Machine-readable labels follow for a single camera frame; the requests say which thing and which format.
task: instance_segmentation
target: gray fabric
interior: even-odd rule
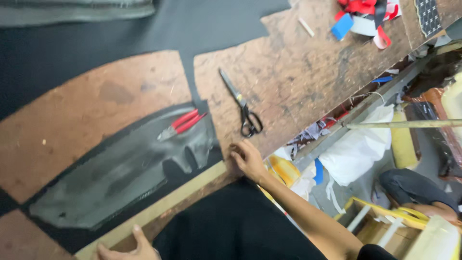
[[[0,26],[99,22],[152,15],[152,0],[0,0]]]
[[[210,114],[168,141],[156,139],[191,110],[192,106],[171,111],[133,130],[48,188],[30,206],[30,214],[58,228],[97,229],[129,203],[172,181],[164,174],[165,161],[175,162],[184,174],[191,173],[186,148],[202,169],[214,140]]]
[[[441,202],[459,212],[457,203],[444,191],[436,187],[429,178],[409,169],[393,169],[382,173],[379,177],[382,187],[400,205],[413,203],[413,200],[425,205]]]

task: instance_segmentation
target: blue sponge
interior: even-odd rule
[[[330,29],[332,33],[337,37],[337,40],[341,40],[345,34],[353,27],[353,20],[348,13],[344,14],[342,18]]]

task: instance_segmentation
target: human hand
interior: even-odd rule
[[[261,185],[265,178],[269,176],[269,173],[263,165],[261,154],[257,148],[247,139],[232,143],[230,146],[233,148],[231,156],[236,161],[239,169],[241,169],[249,179]]]
[[[140,226],[135,225],[133,227],[133,236],[138,244],[135,250],[121,253],[111,251],[99,243],[92,260],[161,260],[159,252],[151,246]]]

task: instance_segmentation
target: wire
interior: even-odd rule
[[[383,98],[383,96],[380,93],[377,93],[377,92],[368,92],[366,94],[350,97],[351,105],[353,105],[353,102],[351,101],[353,98],[365,97],[365,96],[367,96],[368,94],[371,94],[371,93],[379,95],[382,98],[383,105],[385,105],[385,99]]]

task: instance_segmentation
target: white plastic bag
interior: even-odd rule
[[[393,119],[393,107],[379,106],[362,123],[389,123]],[[349,130],[335,142],[319,160],[329,171],[330,181],[326,187],[327,198],[333,197],[333,203],[339,213],[345,213],[335,199],[332,188],[334,180],[340,186],[365,174],[375,161],[382,159],[385,150],[391,147],[390,128],[364,128]]]

